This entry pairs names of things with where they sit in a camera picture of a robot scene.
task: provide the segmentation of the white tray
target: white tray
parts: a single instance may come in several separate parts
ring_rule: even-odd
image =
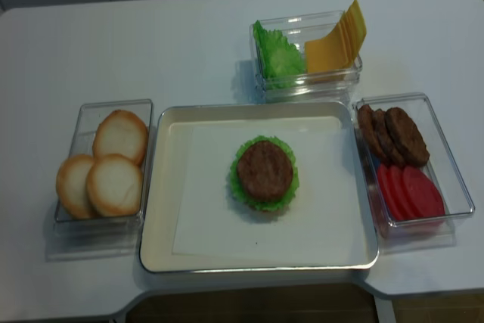
[[[289,209],[231,198],[235,152],[285,140],[300,187]],[[140,247],[150,272],[368,269],[378,257],[349,110],[337,102],[175,107],[160,117]]]

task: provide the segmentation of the white table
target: white table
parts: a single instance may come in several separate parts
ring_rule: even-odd
[[[476,204],[453,247],[382,255],[366,274],[166,275],[137,253],[46,259],[54,178],[81,104],[250,101],[249,25],[352,0],[150,0],[9,11],[0,17],[0,321],[109,316],[151,293],[352,278],[372,292],[484,288],[484,4],[359,0],[368,27],[356,96],[426,92]]]

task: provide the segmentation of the white paper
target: white paper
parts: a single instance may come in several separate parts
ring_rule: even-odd
[[[235,201],[228,187],[237,149],[257,135],[272,135],[250,128],[194,128],[173,253],[285,265],[365,261],[351,132],[277,132],[294,151],[300,187],[289,209],[273,217]]]

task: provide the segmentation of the red tomato slice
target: red tomato slice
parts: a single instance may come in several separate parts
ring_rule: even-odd
[[[403,190],[419,216],[427,218],[445,215],[442,196],[432,181],[419,169],[406,166],[403,169],[402,181]]]
[[[405,192],[403,191],[402,170],[397,166],[391,166],[389,169],[389,192],[393,200],[398,204],[404,219],[417,219],[418,211],[410,203]]]
[[[397,202],[392,198],[389,190],[389,170],[384,164],[380,164],[377,171],[378,184],[381,188],[381,193],[385,199],[385,203],[388,206],[390,213],[396,221],[403,221],[404,216],[400,212]]]

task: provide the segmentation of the bread roll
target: bread roll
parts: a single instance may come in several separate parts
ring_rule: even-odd
[[[91,206],[85,189],[86,177],[94,164],[90,155],[80,154],[60,165],[55,180],[55,189],[62,206],[76,219],[98,216]]]
[[[121,154],[96,160],[87,178],[92,206],[102,216],[126,216],[138,212],[143,176],[140,169]]]
[[[131,111],[115,110],[99,125],[92,145],[95,158],[121,154],[138,166],[143,163],[148,131]]]

